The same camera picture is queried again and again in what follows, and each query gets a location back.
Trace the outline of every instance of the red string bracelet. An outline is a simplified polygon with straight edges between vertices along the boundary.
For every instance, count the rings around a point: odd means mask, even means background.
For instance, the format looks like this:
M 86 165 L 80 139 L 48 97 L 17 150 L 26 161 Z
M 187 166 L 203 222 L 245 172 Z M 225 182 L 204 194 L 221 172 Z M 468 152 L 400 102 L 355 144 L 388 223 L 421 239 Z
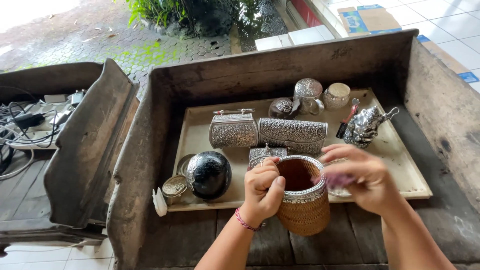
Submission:
M 250 227 L 248 224 L 246 224 L 246 223 L 243 221 L 243 219 L 241 219 L 241 217 L 240 217 L 240 207 L 235 210 L 235 216 L 237 217 L 237 220 L 240 222 L 240 224 L 241 224 L 243 227 L 245 227 L 246 229 L 249 229 L 249 230 L 251 230 L 251 231 L 258 232 L 259 230 L 261 230 L 261 228 L 262 228 L 263 226 L 265 226 L 265 223 L 262 223 L 262 224 L 260 224 L 260 226 L 258 226 L 258 228 L 253 228 L 253 227 Z

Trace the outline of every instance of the wooden tray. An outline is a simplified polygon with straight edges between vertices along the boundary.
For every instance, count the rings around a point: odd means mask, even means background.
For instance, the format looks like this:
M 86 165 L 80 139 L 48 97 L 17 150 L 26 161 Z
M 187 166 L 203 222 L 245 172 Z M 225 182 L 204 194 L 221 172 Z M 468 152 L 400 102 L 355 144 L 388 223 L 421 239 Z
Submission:
M 354 90 L 350 98 L 360 100 L 360 110 L 378 106 L 384 111 L 371 89 Z M 192 107 L 185 110 L 183 126 L 180 134 L 177 157 L 173 175 L 177 171 L 178 161 L 185 155 L 196 154 L 204 151 L 217 151 L 222 153 L 232 167 L 232 182 L 227 192 L 220 198 L 208 203 L 195 197 L 190 191 L 185 191 L 180 197 L 167 200 L 168 211 L 188 211 L 203 209 L 236 208 L 242 205 L 245 198 L 243 177 L 249 163 L 249 149 L 235 147 L 226 149 L 212 149 L 208 141 L 208 129 L 215 110 L 255 108 L 253 116 L 258 121 L 261 117 L 268 117 L 268 107 L 273 99 L 218 104 L 212 106 Z M 334 143 L 344 143 L 335 137 L 340 121 L 350 114 L 351 103 L 335 112 L 324 111 L 319 116 L 299 115 L 298 120 L 317 121 L 328 123 L 328 135 L 325 146 Z M 421 175 L 417 165 L 408 153 L 405 145 L 400 140 L 390 121 L 380 125 L 378 136 L 366 149 L 368 152 L 380 157 L 388 166 L 400 193 L 406 199 L 429 198 L 432 192 Z M 329 195 L 330 203 L 351 202 L 351 197 L 337 197 Z

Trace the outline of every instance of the rattan basket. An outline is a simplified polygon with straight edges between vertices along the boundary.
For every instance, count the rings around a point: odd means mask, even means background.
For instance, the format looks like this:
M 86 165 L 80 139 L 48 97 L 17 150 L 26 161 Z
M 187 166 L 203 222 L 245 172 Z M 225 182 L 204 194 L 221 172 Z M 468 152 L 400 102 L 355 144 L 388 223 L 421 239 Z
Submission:
M 286 156 L 280 159 L 277 167 L 287 182 L 285 195 L 276 214 L 282 225 L 301 236 L 321 232 L 330 221 L 323 165 L 306 156 Z M 311 177 L 317 176 L 322 176 L 321 181 L 314 187 L 308 186 L 305 179 L 310 181 Z

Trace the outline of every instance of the silver handbag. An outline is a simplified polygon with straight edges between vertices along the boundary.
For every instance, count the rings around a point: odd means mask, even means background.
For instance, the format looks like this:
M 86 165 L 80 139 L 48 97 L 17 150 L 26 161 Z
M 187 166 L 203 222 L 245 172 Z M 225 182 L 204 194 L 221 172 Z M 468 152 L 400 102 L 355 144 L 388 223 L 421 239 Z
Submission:
M 250 168 L 253 169 L 257 164 L 260 164 L 262 160 L 268 157 L 286 157 L 287 148 L 285 147 L 260 147 L 250 148 Z
M 214 111 L 217 115 L 213 117 L 208 132 L 212 148 L 257 146 L 258 126 L 252 111 L 255 109 Z
M 260 144 L 287 147 L 297 153 L 319 154 L 327 138 L 328 124 L 322 122 L 260 118 Z

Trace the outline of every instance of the hexagonal paving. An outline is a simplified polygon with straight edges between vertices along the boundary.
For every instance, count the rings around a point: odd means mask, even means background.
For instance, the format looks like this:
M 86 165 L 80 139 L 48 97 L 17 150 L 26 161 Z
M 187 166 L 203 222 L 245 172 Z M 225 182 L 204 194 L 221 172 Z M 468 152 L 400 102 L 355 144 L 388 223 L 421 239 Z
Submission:
M 108 57 L 133 82 L 140 83 L 137 97 L 141 99 L 149 68 L 230 54 L 228 36 L 178 40 L 160 36 L 142 24 L 128 28 L 129 18 L 123 0 L 80 0 L 79 6 L 51 19 L 37 18 L 7 29 L 0 33 L 0 52 L 2 48 L 10 50 L 0 53 L 0 72 L 79 61 L 103 62 Z

